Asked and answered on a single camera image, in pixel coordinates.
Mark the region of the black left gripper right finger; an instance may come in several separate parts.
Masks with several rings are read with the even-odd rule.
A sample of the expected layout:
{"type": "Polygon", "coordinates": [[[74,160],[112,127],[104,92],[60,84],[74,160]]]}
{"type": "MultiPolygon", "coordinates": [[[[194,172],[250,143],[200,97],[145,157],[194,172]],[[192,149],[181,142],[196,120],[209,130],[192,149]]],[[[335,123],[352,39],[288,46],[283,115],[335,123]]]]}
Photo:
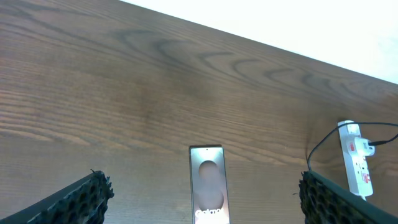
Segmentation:
{"type": "Polygon", "coordinates": [[[309,170],[299,181],[306,224],[397,224],[397,217],[309,170]]]}

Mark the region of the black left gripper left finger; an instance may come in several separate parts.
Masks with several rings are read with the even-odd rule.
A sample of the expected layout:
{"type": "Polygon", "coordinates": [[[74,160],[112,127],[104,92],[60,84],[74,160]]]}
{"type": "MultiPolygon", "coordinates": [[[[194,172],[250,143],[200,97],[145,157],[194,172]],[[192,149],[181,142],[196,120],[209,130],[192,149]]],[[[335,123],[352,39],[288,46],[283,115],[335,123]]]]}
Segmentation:
{"type": "Polygon", "coordinates": [[[110,177],[93,171],[47,198],[1,220],[1,224],[103,224],[114,197],[110,177]]]}

